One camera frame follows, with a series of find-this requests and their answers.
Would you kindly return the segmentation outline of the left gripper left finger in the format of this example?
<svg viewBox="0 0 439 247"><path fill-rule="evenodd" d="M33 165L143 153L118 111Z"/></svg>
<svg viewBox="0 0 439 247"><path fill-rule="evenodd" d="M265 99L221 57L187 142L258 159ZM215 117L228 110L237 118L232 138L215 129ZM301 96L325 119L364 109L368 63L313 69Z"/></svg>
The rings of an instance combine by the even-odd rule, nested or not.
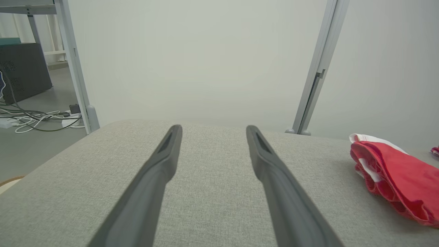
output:
<svg viewBox="0 0 439 247"><path fill-rule="evenodd" d="M127 186L90 247L152 247L166 184L178 164L182 126L173 125Z"/></svg>

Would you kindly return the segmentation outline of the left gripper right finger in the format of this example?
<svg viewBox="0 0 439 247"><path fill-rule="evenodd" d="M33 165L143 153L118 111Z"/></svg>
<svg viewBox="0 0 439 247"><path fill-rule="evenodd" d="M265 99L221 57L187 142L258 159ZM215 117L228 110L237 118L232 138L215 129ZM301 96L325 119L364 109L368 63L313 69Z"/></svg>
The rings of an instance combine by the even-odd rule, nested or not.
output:
<svg viewBox="0 0 439 247"><path fill-rule="evenodd" d="M251 164L262 183L279 247L342 247L305 190L262 132L246 127Z"/></svg>

